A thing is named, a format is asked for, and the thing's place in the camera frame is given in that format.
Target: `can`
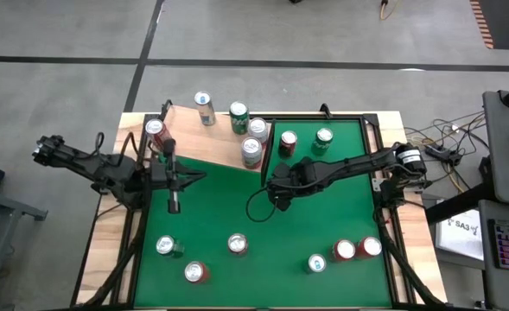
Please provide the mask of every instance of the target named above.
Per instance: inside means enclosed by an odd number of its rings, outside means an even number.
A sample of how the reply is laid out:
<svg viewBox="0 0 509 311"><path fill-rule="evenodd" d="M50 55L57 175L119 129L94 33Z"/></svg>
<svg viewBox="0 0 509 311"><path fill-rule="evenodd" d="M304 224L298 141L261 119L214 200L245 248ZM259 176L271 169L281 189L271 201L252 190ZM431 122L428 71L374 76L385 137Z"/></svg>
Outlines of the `can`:
<svg viewBox="0 0 509 311"><path fill-rule="evenodd" d="M156 251L163 256L181 257L183 256L183 245L172 236L161 236L156 242Z"/></svg>
<svg viewBox="0 0 509 311"><path fill-rule="evenodd" d="M325 270L327 263L322 255L314 254L308 258L303 266L306 273L319 273Z"/></svg>
<svg viewBox="0 0 509 311"><path fill-rule="evenodd" d="M248 135L257 138L263 145L268 142L268 124L261 117L255 117L248 123Z"/></svg>
<svg viewBox="0 0 509 311"><path fill-rule="evenodd" d="M281 134L279 141L279 155L282 157L291 157L295 153L296 142L298 138L292 130L287 130Z"/></svg>
<svg viewBox="0 0 509 311"><path fill-rule="evenodd" d="M246 168L258 168L262 164L262 143L253 137L246 138L241 144L241 154Z"/></svg>
<svg viewBox="0 0 509 311"><path fill-rule="evenodd" d="M202 283L210 278L210 271L204 263L193 261L185 267L185 278L191 283Z"/></svg>
<svg viewBox="0 0 509 311"><path fill-rule="evenodd" d="M332 141L333 132L330 129L323 128L318 130L312 143L312 152L317 156L322 156L329 149Z"/></svg>
<svg viewBox="0 0 509 311"><path fill-rule="evenodd" d="M356 246L347 239L340 239L331 247L331 258L335 262L345 262L354 257Z"/></svg>
<svg viewBox="0 0 509 311"><path fill-rule="evenodd" d="M154 146L159 150L164 150L164 142L171 138L168 127L159 119L152 119L144 126L150 140Z"/></svg>
<svg viewBox="0 0 509 311"><path fill-rule="evenodd" d="M383 246L374 237L362 238L356 247L356 258L365 259L375 257L381 253Z"/></svg>
<svg viewBox="0 0 509 311"><path fill-rule="evenodd" d="M229 107L229 116L231 117L231 128L233 133L238 135L246 134L248 131L248 107L237 101Z"/></svg>
<svg viewBox="0 0 509 311"><path fill-rule="evenodd" d="M244 255L248 250L248 241L244 234L235 233L227 239L227 248L233 255Z"/></svg>
<svg viewBox="0 0 509 311"><path fill-rule="evenodd" d="M197 92L194 95L194 103L199 111L200 120L204 125L214 125L216 123L216 112L213 110L212 97L208 92Z"/></svg>

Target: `wooden board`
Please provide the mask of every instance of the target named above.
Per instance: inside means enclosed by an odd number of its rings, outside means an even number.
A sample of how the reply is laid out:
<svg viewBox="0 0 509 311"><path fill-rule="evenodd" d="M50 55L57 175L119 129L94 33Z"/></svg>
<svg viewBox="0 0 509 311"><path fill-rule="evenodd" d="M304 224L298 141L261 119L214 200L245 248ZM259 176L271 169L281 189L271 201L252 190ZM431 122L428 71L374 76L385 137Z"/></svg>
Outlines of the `wooden board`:
<svg viewBox="0 0 509 311"><path fill-rule="evenodd" d="M313 112L258 112L252 113L268 115L275 114L314 114ZM375 113L379 116L381 138L385 147L392 146L395 142L406 142L404 126L398 111L341 111L335 114L363 114ZM118 134L114 145L114 152L119 152L129 131L139 144L143 130L145 113L124 113L118 126ZM177 141L176 153L179 156L191 157L222 165L244 169L240 155L240 143L245 136L236 136L231 130L231 121L225 114L219 113L217 123L206 127L200 123L197 110L173 106L166 118L166 124L170 133ZM369 133L372 151L377 150L374 135ZM126 155L135 158L132 148ZM406 194L406 199L421 203L421 197L416 194ZM102 198L99 213L114 206L115 200L111 196ZM399 207L398 217L404 238L404 244L408 255L408 261L419 275L423 283L440 300L446 301L446 293L442 285L442 278L436 261L435 248L433 246L429 227L425 218L424 210L419 206L406 204ZM87 301L108 277L114 268L119 250L119 241L124 228L125 209L118 208L102 216L93 228L92 241L86 250L86 266L80 283L80 290L76 302ZM397 280L398 292L401 301L405 301L405 292L401 271L396 263L393 264L395 279ZM130 265L124 274L124 281L120 290L120 301L126 299L130 275Z"/></svg>

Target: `green table mat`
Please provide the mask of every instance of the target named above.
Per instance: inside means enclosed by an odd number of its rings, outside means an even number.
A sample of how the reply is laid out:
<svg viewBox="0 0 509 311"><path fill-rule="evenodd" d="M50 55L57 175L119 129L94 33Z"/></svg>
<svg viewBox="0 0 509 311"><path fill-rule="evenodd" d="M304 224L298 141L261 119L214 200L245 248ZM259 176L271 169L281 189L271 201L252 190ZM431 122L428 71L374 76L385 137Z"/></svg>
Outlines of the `green table mat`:
<svg viewBox="0 0 509 311"><path fill-rule="evenodd" d="M314 156L311 143L321 127L331 129L334 140L325 155ZM281 161L277 148L286 130L298 135L296 152L288 164L304 156L337 161L364 154L358 121L277 122L268 178ZM167 212L167 190L153 193L136 307L390 307L382 256L347 263L328 261L326 270L318 274L302 270L311 254L328 258L331 245L339 238L356 243L366 236L379 236L372 220L367 175L337 181L322 193L294 199L287 212L276 211L267 222L254 223L245 215L245 203L260 188L259 173L187 158L180 161L206 171L207 177L180 194L181 214ZM266 193L251 203L255 218L263 218L271 209ZM227 239L237 232L245 234L249 243L243 257L227 249ZM156 252L156 241L165 234L183 243L183 257L163 257ZM185 279L185 266L193 260L210 269L207 282L192 284Z"/></svg>

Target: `gray floor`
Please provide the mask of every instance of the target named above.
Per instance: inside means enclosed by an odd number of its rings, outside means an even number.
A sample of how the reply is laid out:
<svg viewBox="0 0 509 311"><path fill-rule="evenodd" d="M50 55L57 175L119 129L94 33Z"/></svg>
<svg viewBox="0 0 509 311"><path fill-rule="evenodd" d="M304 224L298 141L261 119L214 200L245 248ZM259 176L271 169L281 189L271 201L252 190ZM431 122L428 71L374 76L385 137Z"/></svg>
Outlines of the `gray floor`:
<svg viewBox="0 0 509 311"><path fill-rule="evenodd" d="M0 1L0 55L138 57L154 3ZM378 0L167 0L150 58L509 65L509 51L484 47L468 0L404 0L386 22L378 9ZM0 306L67 307L99 197L87 181L30 154L52 134L89 150L100 130L110 151L135 68L0 63L2 191L49 210L46 222L19 226ZM166 98L192 106L203 89L219 111L237 99L253 111L313 111L325 102L336 111L401 111L405 126L421 128L480 110L480 95L500 88L509 89L509 73L147 67L134 111L157 111ZM486 138L484 128L476 133ZM487 154L477 149L459 167L471 185ZM430 163L429 177L441 175ZM428 193L456 191L444 180ZM441 263L441 272L450 302L469 307L483 298L479 271Z"/></svg>

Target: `floor stripe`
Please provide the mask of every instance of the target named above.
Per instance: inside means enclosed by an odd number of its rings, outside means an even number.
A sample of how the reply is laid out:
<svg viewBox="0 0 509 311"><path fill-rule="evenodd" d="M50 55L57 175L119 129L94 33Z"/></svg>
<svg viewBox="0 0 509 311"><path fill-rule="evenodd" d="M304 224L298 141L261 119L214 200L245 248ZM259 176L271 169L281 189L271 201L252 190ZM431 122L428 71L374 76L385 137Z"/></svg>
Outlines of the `floor stripe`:
<svg viewBox="0 0 509 311"><path fill-rule="evenodd" d="M0 62L37 64L136 65L139 59L103 57L0 56Z"/></svg>
<svg viewBox="0 0 509 311"><path fill-rule="evenodd" d="M477 25L479 26L480 36L482 40L485 42L485 47L494 48L494 42L492 36L490 36L490 31L488 30L487 20L480 9L479 1L471 0L471 9L473 9L473 14L475 15L475 19L477 20Z"/></svg>
<svg viewBox="0 0 509 311"><path fill-rule="evenodd" d="M508 65L446 65L374 62L294 61L294 60L177 60L151 59L147 66L163 67L213 67L213 68L291 68L291 69L359 69L359 70L405 70L450 72L502 72L509 73Z"/></svg>
<svg viewBox="0 0 509 311"><path fill-rule="evenodd" d="M156 28L158 27L158 20L162 14L162 5L164 0L156 0L152 17L150 18L149 30L144 38L143 49L141 50L141 56L135 73L133 74L133 80L131 81L130 91L127 93L127 99L125 100L124 112L132 112L135 100L137 99L137 93L139 92L139 86L141 85L141 79L143 78L144 67L149 57L150 48L152 47L152 41L156 34Z"/></svg>

